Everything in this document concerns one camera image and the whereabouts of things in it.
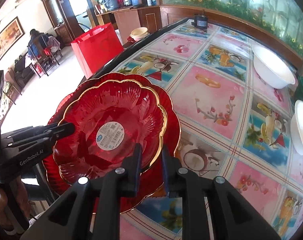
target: black couch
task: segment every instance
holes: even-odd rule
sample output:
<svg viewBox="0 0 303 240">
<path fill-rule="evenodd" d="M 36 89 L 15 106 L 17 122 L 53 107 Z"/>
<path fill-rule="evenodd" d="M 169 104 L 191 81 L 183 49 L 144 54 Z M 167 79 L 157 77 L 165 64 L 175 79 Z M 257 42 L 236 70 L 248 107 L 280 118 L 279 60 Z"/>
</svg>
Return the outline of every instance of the black couch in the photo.
<svg viewBox="0 0 303 240">
<path fill-rule="evenodd" d="M 24 54 L 22 58 L 20 58 L 16 64 L 15 64 L 15 81 L 21 86 L 21 88 L 24 88 L 28 81 L 32 78 L 34 75 L 34 71 L 30 67 L 25 68 L 25 56 Z"/>
</svg>

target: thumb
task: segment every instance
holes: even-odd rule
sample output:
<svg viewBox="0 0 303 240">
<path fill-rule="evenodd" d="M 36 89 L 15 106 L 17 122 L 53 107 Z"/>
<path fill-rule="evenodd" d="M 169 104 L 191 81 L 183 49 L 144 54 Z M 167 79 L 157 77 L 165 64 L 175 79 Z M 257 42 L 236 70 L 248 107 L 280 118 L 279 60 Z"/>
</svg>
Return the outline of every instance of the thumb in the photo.
<svg viewBox="0 0 303 240">
<path fill-rule="evenodd" d="M 3 189 L 0 188 L 0 225 L 2 226 L 10 226 L 11 222 L 5 215 L 4 209 L 7 206 L 8 199 L 6 193 Z"/>
</svg>

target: wooden chair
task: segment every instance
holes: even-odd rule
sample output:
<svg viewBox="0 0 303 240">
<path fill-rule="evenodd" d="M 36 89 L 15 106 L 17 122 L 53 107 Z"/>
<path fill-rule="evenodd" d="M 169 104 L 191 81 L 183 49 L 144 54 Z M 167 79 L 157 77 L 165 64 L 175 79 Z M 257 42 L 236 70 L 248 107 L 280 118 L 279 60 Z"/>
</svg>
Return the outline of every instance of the wooden chair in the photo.
<svg viewBox="0 0 303 240">
<path fill-rule="evenodd" d="M 41 46 L 40 42 L 39 42 L 39 38 L 42 38 L 44 43 L 46 44 L 43 36 L 43 34 L 38 35 L 36 38 L 33 39 L 32 44 L 34 44 L 37 48 L 37 50 L 39 51 L 40 56 L 36 57 L 36 55 L 34 54 L 33 50 L 32 50 L 32 44 L 29 46 L 31 53 L 33 55 L 33 57 L 35 58 L 37 64 L 40 66 L 41 70 L 47 75 L 47 70 L 50 69 L 50 67 L 52 67 L 53 65 L 60 65 L 59 62 L 57 61 L 56 57 L 51 53 L 51 50 L 48 49 L 47 51 L 49 52 L 49 54 L 47 55 L 43 49 L 43 47 Z"/>
</svg>

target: barcode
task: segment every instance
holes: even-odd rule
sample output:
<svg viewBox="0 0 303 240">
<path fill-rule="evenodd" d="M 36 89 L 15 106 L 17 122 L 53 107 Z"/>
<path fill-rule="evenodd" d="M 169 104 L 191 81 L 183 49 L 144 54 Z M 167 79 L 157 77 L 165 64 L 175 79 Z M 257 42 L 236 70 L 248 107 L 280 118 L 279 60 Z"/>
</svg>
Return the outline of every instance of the barcode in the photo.
<svg viewBox="0 0 303 240">
<path fill-rule="evenodd" d="M 116 135 L 115 135 L 115 137 L 113 138 L 113 140 L 111 141 L 111 143 L 116 143 L 117 142 L 117 140 L 118 140 L 118 138 L 119 138 L 119 136 L 121 135 L 121 132 L 120 131 L 118 131 L 117 133 L 116 133 Z"/>
</svg>

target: human hand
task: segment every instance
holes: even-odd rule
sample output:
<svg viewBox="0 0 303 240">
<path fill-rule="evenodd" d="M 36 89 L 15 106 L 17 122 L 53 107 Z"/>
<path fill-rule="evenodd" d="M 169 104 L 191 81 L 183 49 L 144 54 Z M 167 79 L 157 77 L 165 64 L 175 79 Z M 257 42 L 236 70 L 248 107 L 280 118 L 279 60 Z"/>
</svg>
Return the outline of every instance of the human hand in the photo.
<svg viewBox="0 0 303 240">
<path fill-rule="evenodd" d="M 28 202 L 28 194 L 27 190 L 21 181 L 21 178 L 18 177 L 16 179 L 17 183 L 17 191 L 16 191 L 16 201 L 24 214 L 26 218 L 29 217 L 30 215 L 30 204 Z M 2 226 L 3 229 L 6 231 L 12 231 L 13 230 L 13 225 L 11 221 L 6 217 L 5 215 L 5 207 L 7 206 L 8 203 L 8 198 L 6 193 L 4 192 L 3 189 L 0 188 L 0 225 Z"/>
</svg>

